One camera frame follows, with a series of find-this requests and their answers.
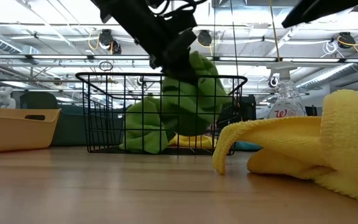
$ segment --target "table surface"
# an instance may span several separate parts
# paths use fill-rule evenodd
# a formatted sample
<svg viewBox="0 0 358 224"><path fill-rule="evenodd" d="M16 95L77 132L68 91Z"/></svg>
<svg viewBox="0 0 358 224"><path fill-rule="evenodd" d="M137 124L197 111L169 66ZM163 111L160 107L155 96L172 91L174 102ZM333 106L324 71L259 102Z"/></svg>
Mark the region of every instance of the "table surface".
<svg viewBox="0 0 358 224"><path fill-rule="evenodd" d="M358 201L308 181L250 174L251 154L0 154L0 223L358 223Z"/></svg>

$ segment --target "plastic bottle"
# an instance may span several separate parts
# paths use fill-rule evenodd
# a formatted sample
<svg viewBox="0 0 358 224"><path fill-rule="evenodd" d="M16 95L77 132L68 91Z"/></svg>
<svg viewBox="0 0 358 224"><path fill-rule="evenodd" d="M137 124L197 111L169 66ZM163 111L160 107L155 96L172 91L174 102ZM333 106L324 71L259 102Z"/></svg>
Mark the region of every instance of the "plastic bottle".
<svg viewBox="0 0 358 224"><path fill-rule="evenodd" d="M301 95L295 84L290 80L290 71L298 67L292 62L277 62L268 65L267 68L271 69L270 78L275 73L280 74L277 102L269 111L267 118L306 116Z"/></svg>

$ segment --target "black wire basket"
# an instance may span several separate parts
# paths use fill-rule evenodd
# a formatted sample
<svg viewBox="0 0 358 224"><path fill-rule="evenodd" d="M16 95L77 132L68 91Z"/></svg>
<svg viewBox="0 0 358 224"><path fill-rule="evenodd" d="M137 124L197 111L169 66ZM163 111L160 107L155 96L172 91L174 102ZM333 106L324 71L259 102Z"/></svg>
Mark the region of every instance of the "black wire basket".
<svg viewBox="0 0 358 224"><path fill-rule="evenodd" d="M212 155L225 126L242 121L246 77L77 73L88 152Z"/></svg>

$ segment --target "yellow microfiber towel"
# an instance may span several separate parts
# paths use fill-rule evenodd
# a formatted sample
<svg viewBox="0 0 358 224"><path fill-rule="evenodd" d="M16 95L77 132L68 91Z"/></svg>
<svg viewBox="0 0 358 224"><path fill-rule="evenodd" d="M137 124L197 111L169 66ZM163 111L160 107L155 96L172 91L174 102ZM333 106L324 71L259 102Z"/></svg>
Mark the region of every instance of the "yellow microfiber towel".
<svg viewBox="0 0 358 224"><path fill-rule="evenodd" d="M235 141L264 149L247 167L258 174L285 174L358 199L358 92L341 90L324 99L323 117L292 117L226 126L213 155L225 173L225 157Z"/></svg>
<svg viewBox="0 0 358 224"><path fill-rule="evenodd" d="M168 146L177 146L179 138L180 147L196 147L197 139L197 148L202 147L205 149L212 149L212 137L209 136L182 136L176 135L168 144ZM215 139L214 147L216 147L218 140Z"/></svg>

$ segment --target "bottle label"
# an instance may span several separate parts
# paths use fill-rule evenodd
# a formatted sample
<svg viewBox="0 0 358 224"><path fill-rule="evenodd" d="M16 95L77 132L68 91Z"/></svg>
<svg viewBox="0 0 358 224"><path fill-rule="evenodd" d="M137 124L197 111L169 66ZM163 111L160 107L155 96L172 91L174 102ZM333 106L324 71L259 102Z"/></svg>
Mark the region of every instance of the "bottle label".
<svg viewBox="0 0 358 224"><path fill-rule="evenodd" d="M277 104L268 114L268 118L286 118L291 116L304 116L305 111L291 103Z"/></svg>

